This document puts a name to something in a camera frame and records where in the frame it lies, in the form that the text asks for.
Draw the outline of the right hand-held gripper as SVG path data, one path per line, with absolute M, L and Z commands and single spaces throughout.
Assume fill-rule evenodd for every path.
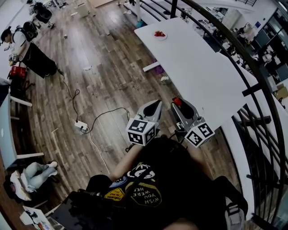
M 180 102 L 180 109 L 175 103 L 171 104 L 172 113 L 177 121 L 177 140 L 180 143 L 187 140 L 197 148 L 212 137 L 214 131 L 203 117 L 198 116 L 193 119 L 196 112 L 192 104 L 184 99 L 180 99 Z

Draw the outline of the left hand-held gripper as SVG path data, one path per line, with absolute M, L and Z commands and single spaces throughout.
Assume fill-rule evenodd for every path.
M 142 105 L 134 118 L 130 118 L 126 133 L 130 143 L 146 146 L 153 140 L 159 130 L 159 119 L 162 112 L 162 101 L 149 101 Z

